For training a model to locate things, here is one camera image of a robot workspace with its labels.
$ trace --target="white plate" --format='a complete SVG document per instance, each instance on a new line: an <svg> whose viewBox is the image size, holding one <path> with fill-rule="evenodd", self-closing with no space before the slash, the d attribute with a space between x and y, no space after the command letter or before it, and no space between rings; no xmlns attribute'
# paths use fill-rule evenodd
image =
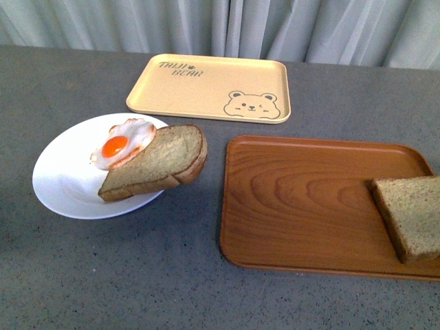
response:
<svg viewBox="0 0 440 330"><path fill-rule="evenodd" d="M50 210L75 219L104 219L139 208L163 191L106 203L98 196L107 171L90 162L91 153L107 138L110 127L129 118L145 118L157 128L161 120L136 113L115 113L77 124L56 137L35 163L32 185L40 202Z"/></svg>

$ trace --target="egg yolk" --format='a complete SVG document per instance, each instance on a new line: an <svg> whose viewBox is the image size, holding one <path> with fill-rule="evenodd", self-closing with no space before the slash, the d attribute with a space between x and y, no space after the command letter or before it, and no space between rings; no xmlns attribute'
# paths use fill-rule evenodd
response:
<svg viewBox="0 0 440 330"><path fill-rule="evenodd" d="M102 156L104 158L113 157L114 155L120 153L121 150L125 148L128 143L129 139L127 137L122 135L115 136L105 142L101 150Z"/></svg>

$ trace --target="wood grain pattern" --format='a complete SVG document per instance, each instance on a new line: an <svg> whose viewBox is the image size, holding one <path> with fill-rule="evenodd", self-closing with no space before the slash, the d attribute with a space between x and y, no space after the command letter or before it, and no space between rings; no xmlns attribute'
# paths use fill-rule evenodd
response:
<svg viewBox="0 0 440 330"><path fill-rule="evenodd" d="M440 281L403 265L368 184L434 175L396 144L239 136L228 145L221 249L241 267Z"/></svg>

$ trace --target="toast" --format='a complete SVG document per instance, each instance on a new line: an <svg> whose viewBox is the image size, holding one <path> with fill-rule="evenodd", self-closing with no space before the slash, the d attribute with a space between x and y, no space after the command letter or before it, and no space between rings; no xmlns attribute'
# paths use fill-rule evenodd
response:
<svg viewBox="0 0 440 330"><path fill-rule="evenodd" d="M401 263L440 256L440 177L375 179L372 196Z"/></svg>
<svg viewBox="0 0 440 330"><path fill-rule="evenodd" d="M206 137L199 127L163 127L142 152L107 173L98 195L104 201L118 201L189 184L203 170L207 154Z"/></svg>

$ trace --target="beige tray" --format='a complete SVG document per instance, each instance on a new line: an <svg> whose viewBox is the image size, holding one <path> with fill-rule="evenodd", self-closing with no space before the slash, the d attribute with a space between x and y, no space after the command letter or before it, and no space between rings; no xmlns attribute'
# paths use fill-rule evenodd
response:
<svg viewBox="0 0 440 330"><path fill-rule="evenodd" d="M282 63L211 56L154 56L126 104L138 113L266 124L291 113Z"/></svg>

